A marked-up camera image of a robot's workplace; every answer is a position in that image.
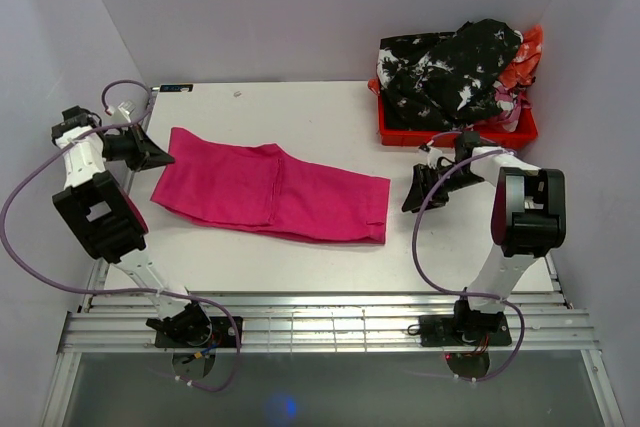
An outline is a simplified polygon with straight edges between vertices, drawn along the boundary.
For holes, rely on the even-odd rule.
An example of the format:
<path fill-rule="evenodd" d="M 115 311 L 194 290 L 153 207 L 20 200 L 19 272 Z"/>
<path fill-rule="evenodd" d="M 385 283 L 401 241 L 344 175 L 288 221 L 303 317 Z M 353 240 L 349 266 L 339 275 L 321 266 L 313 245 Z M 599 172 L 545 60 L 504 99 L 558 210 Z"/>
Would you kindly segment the pink trousers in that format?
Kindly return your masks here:
<path fill-rule="evenodd" d="M 243 147 L 171 130 L 174 163 L 152 202 L 196 225 L 311 243 L 382 245 L 391 182 L 299 160 L 276 144 Z"/>

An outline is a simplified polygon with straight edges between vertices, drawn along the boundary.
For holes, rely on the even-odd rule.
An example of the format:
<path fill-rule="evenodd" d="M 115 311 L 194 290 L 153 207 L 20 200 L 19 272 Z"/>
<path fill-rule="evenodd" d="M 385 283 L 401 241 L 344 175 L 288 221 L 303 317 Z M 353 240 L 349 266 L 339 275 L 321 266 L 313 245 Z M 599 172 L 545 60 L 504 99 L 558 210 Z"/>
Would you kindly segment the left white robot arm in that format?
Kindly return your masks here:
<path fill-rule="evenodd" d="M 172 341 L 192 347 L 209 342 L 213 327 L 198 302 L 183 288 L 163 279 L 146 250 L 149 229 L 129 196 L 105 164 L 123 161 L 133 172 L 165 167 L 175 159 L 158 147 L 142 127 L 116 134 L 95 133 L 99 117 L 79 106 L 62 113 L 51 128 L 52 142 L 63 152 L 64 189 L 53 205 L 85 251 L 124 272 L 138 288 L 148 289 L 156 316 L 147 326 Z"/>

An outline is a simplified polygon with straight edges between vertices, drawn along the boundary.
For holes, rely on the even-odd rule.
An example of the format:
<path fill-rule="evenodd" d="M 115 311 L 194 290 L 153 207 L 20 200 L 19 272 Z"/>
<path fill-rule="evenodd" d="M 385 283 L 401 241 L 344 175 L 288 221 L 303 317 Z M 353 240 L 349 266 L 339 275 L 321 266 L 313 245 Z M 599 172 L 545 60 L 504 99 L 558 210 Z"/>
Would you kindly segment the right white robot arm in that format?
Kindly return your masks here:
<path fill-rule="evenodd" d="M 427 161 L 413 168 L 403 211 L 423 216 L 445 206 L 452 193 L 488 183 L 494 188 L 493 245 L 479 274 L 457 293 L 452 314 L 423 315 L 409 332 L 424 347 L 508 346 L 506 299 L 527 269 L 565 240 L 565 176 L 526 163 L 476 132 L 455 133 L 453 158 L 434 141 L 420 149 Z"/>

